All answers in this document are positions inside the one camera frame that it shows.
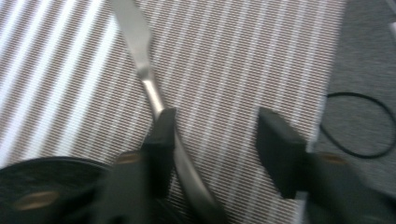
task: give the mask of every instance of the thin black wire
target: thin black wire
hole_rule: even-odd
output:
[[[361,158],[361,159],[377,159],[383,156],[386,156],[387,154],[389,154],[396,146],[396,118],[393,115],[392,111],[382,102],[380,102],[379,100],[367,96],[367,95],[363,95],[360,93],[356,93],[356,92],[349,92],[349,91],[340,91],[340,92],[335,92],[335,93],[331,93],[327,95],[327,98],[334,98],[334,97],[339,97],[339,96],[353,96],[353,97],[358,97],[358,98],[362,98],[368,101],[373,102],[376,105],[379,105],[384,111],[385,113],[389,116],[392,124],[393,124],[393,138],[392,138],[392,142],[390,143],[390,145],[388,147],[386,147],[384,150],[372,154],[372,155],[362,155],[356,152],[353,152],[352,150],[344,147],[343,145],[341,145],[341,143],[339,143],[334,137],[332,137],[329,132],[324,128],[324,126],[322,124],[320,124],[320,130],[323,132],[323,134],[333,143],[335,144],[337,147],[339,147],[341,150],[343,150],[345,153],[357,157],[357,158]]]

